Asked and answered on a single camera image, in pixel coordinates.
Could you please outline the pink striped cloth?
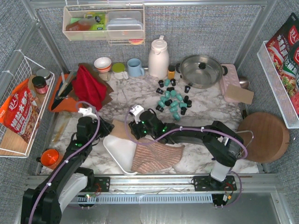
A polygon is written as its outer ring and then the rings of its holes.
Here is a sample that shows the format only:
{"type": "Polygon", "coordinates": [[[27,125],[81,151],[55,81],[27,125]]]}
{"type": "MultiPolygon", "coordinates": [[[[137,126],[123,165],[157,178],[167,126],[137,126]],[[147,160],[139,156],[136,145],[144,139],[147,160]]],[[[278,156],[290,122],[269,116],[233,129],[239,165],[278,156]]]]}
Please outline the pink striped cloth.
{"type": "Polygon", "coordinates": [[[135,148],[131,171],[140,174],[149,174],[171,168],[178,164],[183,156],[185,145],[164,145],[159,142],[148,144],[151,140],[141,139],[135,148]]]}

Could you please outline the white storage basket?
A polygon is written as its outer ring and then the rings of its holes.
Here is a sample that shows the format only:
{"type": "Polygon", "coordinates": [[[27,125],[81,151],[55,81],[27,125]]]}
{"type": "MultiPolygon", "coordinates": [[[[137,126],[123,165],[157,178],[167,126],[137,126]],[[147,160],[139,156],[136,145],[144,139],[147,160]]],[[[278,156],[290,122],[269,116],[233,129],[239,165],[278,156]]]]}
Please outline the white storage basket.
{"type": "Polygon", "coordinates": [[[130,140],[108,135],[103,139],[103,146],[126,176],[138,174],[131,170],[136,144],[130,140]]]}

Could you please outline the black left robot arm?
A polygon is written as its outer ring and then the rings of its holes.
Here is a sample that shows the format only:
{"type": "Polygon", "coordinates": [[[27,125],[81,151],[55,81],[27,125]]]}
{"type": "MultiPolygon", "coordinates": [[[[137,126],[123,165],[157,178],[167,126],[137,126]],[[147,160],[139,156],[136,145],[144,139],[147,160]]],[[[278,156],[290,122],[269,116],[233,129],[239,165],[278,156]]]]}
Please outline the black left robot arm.
{"type": "Polygon", "coordinates": [[[35,189],[27,189],[22,198],[22,224],[58,224],[70,201],[83,189],[93,186],[94,174],[81,165],[96,140],[108,136],[114,128],[101,117],[81,117],[66,152],[52,173],[35,189]]]}

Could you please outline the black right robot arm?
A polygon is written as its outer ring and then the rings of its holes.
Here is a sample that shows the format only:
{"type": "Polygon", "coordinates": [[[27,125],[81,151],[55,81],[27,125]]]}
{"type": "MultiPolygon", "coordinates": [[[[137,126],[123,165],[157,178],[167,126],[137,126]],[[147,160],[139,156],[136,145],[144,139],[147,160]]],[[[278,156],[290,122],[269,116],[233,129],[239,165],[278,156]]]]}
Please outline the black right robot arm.
{"type": "Polygon", "coordinates": [[[152,137],[151,143],[204,145],[215,159],[209,174],[211,184],[224,183],[237,160],[248,156],[243,139],[220,121],[199,127],[164,123],[152,109],[145,110],[140,105],[131,107],[128,115],[134,119],[125,123],[125,131],[138,145],[142,144],[139,140],[147,135],[152,137]]]}

